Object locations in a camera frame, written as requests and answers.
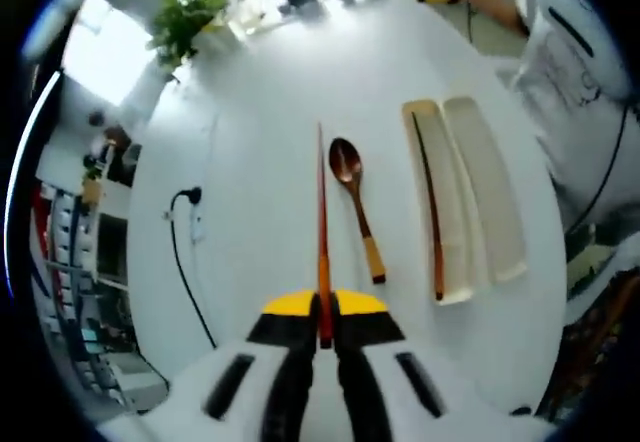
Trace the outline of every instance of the wooden chopstick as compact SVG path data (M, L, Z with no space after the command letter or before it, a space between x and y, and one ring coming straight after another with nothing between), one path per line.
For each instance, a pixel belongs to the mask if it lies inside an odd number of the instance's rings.
M427 151L424 148L420 127L415 112L411 112L413 117L413 125L418 136L420 144L420 154L422 156L422 165L427 177L427 190L429 192L429 205L431 207L431 230L433 233L433 258L434 258L434 290L436 300L440 301L444 297L444 255L442 251L442 240L440 238L440 222L438 219L438 206L436 205L436 196L433 191L433 180L431 179L431 170L429 169L429 160L427 159Z
M322 125L318 123L318 295L320 297L318 329L320 347L326 349L331 348L333 327L331 323L331 272L327 237L327 198L324 166Z

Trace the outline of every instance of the potted plant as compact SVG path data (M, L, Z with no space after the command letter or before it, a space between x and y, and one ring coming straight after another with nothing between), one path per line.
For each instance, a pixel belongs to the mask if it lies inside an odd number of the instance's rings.
M225 25L228 5L228 0L163 0L147 48L157 49L160 65L172 72L198 53L193 38L205 26L215 31Z

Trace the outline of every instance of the person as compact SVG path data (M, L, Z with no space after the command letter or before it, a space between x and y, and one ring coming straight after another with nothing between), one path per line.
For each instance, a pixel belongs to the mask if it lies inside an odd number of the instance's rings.
M617 245L640 230L640 125L635 105L603 90L588 68L589 55L543 16L538 0L466 1L528 39L510 89L534 122L565 236L580 226L598 224L604 243ZM634 81L639 64L633 48L640 47L640 31L627 13L633 2L586 1L608 26L608 33L596 37L615 41Z

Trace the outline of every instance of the white table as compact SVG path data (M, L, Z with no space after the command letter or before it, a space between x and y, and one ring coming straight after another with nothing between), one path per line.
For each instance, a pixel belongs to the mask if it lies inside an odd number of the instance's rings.
M495 133L529 270L468 303L437 307L400 109L454 95L474 97ZM363 201L387 267L387 284L373 287L352 204L328 172L333 286L387 301L407 335L444 348L497 407L535 408L565 308L553 189L530 121L488 62L413 0L328 1L325 17L254 36L210 66L196 62L184 87L166 90L143 142L129 217L131 308L145 356L172 377L209 350L162 220L177 190L203 184L207 234L195 250L186 202L176 219L187 278L218 341L246 336L271 298L315 287L317 121L327 149L342 136L360 152ZM320 359L316 376L328 377L330 356Z

